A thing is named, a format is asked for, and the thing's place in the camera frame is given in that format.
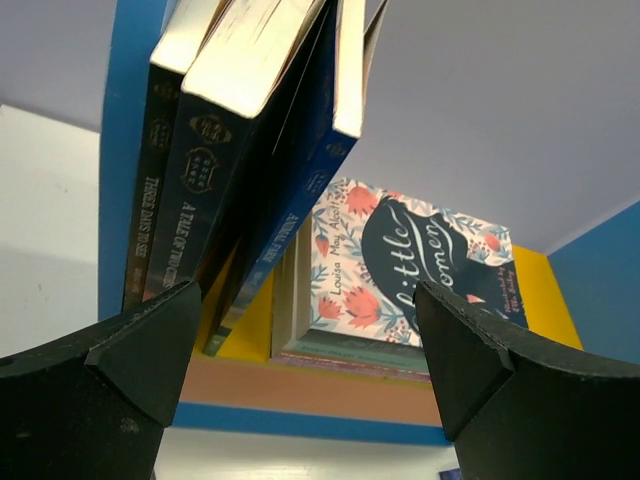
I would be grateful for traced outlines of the sunset cover book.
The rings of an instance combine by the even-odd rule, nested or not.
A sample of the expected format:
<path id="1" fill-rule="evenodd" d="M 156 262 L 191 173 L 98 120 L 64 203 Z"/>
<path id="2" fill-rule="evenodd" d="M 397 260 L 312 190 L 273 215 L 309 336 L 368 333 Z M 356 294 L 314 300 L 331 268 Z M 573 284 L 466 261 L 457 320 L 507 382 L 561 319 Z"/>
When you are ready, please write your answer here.
<path id="1" fill-rule="evenodd" d="M 460 468 L 452 468 L 438 472 L 438 480 L 462 480 L 462 472 Z"/>

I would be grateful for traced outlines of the A Tale of Two Cities book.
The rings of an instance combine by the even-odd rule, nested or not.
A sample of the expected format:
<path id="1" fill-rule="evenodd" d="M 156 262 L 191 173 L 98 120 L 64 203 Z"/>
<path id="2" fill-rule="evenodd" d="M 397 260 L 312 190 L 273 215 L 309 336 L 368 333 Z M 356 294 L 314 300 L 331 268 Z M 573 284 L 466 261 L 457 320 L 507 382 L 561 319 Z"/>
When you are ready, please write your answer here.
<path id="1" fill-rule="evenodd" d="M 321 1 L 232 1 L 181 83 L 142 298 L 198 275 L 254 168 L 270 154 Z"/>

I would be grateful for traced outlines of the Animal Farm book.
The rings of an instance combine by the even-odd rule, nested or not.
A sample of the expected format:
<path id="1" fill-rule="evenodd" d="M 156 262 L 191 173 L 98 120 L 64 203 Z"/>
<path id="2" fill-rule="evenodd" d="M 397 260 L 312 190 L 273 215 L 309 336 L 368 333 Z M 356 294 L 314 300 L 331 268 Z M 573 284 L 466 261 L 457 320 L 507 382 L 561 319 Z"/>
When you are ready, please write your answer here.
<path id="1" fill-rule="evenodd" d="M 363 1 L 331 1 L 271 155 L 241 193 L 242 235 L 221 280 L 208 339 L 214 356 L 242 318 L 339 170 L 364 123 L 367 84 L 388 8 L 371 19 Z"/>

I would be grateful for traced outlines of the Three Days to See book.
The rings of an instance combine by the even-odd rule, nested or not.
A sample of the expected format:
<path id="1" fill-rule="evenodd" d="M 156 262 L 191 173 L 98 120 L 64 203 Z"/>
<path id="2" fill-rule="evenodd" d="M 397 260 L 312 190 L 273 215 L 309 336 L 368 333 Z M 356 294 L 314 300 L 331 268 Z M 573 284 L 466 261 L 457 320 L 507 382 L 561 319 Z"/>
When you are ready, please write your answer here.
<path id="1" fill-rule="evenodd" d="M 123 310 L 143 298 L 183 78 L 227 5 L 219 0 L 179 1 L 150 55 Z"/>

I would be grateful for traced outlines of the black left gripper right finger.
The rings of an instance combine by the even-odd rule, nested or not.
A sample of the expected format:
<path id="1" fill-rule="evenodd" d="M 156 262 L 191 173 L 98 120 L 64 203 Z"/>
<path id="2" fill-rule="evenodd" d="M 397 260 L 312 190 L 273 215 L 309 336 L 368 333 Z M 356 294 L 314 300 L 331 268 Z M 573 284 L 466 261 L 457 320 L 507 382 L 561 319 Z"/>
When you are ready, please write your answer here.
<path id="1" fill-rule="evenodd" d="M 638 365 L 540 336 L 431 281 L 414 300 L 463 478 L 638 478 Z"/>

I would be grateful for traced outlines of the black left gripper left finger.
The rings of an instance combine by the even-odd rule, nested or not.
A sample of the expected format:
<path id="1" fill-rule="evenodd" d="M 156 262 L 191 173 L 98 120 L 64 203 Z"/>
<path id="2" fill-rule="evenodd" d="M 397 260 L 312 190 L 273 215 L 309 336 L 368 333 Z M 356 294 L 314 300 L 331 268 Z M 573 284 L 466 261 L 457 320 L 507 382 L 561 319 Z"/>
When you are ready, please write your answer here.
<path id="1" fill-rule="evenodd" d="M 154 478 L 201 307 L 199 285 L 184 282 L 2 358 L 2 478 Z"/>

